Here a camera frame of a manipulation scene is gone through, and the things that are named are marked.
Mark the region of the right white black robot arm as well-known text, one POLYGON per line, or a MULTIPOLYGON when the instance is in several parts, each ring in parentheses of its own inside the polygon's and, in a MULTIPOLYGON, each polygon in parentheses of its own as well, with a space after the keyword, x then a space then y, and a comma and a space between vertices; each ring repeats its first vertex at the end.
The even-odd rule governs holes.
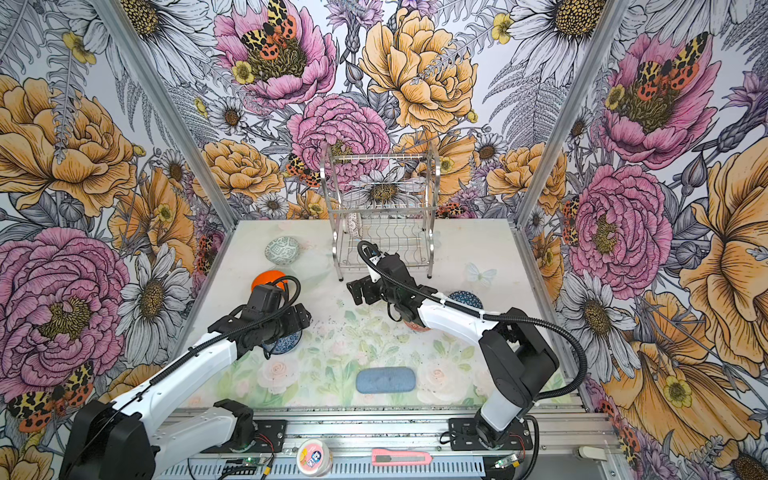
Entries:
POLYGON ((497 449, 543 398, 544 387, 559 369, 559 359, 540 331, 543 322, 512 308, 487 313, 462 304, 437 289, 418 284, 398 254, 384 253, 364 241, 358 255, 368 275, 347 283, 357 305, 383 301, 394 319, 439 330, 479 348, 493 383, 492 392, 475 416, 476 435, 497 449))

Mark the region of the steel wire dish rack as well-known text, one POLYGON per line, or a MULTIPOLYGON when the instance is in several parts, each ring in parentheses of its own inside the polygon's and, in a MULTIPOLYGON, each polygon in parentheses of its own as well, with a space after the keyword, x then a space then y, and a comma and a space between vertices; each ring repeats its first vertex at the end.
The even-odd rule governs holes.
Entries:
POLYGON ((433 276, 434 229, 441 183, 437 149, 394 153, 342 154, 325 144, 320 179, 331 225, 331 254, 339 281, 366 274, 357 253, 362 240, 397 253, 410 271, 433 276), (363 237, 347 233, 346 215, 360 212, 363 237))

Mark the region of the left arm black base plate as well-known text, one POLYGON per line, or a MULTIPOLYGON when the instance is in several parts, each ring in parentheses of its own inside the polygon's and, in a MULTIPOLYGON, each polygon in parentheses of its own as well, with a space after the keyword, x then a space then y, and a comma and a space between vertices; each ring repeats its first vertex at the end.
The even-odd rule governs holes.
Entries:
POLYGON ((201 454, 256 454, 281 453, 286 440, 286 420, 257 419, 254 432, 241 444, 213 446, 201 451, 201 454))

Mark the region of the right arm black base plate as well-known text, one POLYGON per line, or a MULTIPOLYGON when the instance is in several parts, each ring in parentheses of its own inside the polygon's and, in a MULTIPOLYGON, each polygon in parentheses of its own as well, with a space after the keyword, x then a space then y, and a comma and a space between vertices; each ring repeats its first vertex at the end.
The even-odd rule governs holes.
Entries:
POLYGON ((521 421, 513 421, 494 447, 488 447, 481 441, 476 424, 475 418, 449 418, 447 435, 441 439, 448 442, 452 451, 529 451, 534 447, 532 431, 521 421))

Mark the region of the blue floral ceramic bowl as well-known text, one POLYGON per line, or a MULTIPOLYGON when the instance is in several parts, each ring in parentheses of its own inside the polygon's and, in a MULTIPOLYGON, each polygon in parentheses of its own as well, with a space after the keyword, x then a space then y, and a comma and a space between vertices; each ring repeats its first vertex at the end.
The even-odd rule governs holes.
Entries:
POLYGON ((302 331, 292 333, 288 336, 282 337, 273 343, 266 343, 263 345, 263 350, 269 355, 282 355, 293 350, 300 342, 302 338, 302 331))

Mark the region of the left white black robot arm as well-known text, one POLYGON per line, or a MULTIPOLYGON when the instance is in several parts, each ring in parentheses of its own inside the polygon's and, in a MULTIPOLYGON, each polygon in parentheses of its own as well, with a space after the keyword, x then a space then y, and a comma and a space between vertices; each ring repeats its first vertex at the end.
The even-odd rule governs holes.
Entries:
POLYGON ((212 447, 248 448, 253 410, 219 400, 168 428, 167 418, 212 376, 255 348, 272 348, 308 328, 300 281, 289 275, 252 289, 248 301, 211 324, 193 346, 116 399, 88 402, 74 417, 62 479, 151 479, 212 447))

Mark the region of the white black lattice bowl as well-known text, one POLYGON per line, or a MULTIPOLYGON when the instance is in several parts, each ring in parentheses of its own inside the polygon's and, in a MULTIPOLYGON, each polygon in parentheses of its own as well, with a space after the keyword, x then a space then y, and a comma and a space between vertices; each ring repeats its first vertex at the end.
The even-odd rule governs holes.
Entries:
POLYGON ((347 233, 357 239, 363 237, 363 217, 360 212, 350 212, 346 215, 346 229, 347 233))

